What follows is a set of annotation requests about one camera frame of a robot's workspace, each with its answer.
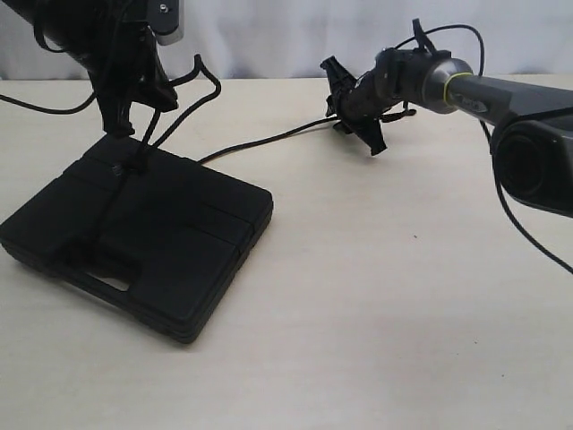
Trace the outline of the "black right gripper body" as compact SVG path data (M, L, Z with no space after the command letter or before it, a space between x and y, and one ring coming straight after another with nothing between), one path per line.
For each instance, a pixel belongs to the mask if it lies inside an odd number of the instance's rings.
M346 125L356 125L381 118L381 107L373 73L359 78L346 73L333 79L333 99L339 119Z

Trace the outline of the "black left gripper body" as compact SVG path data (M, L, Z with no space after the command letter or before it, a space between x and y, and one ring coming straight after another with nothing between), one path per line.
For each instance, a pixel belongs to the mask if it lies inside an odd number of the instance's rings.
M103 61L101 70L89 71L97 103L98 98L104 96L147 106L142 99L144 74L154 67L164 70L158 55L158 42L150 27L122 26L112 38Z

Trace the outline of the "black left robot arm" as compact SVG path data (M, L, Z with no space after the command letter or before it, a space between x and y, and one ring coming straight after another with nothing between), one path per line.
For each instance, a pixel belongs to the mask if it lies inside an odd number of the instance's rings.
M117 138L134 133L132 104L161 113L178 106L158 47L183 36L178 1L7 1L32 28L37 44L66 54L87 72L103 130Z

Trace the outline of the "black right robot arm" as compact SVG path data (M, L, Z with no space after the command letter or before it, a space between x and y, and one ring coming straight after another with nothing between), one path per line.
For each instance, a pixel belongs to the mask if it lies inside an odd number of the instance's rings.
M382 50L354 77L333 56L321 62L330 94L327 113L373 156L386 149L381 125L399 118L397 104L439 115L460 111L491 125L493 173L521 204L572 215L571 90L479 76L447 50Z

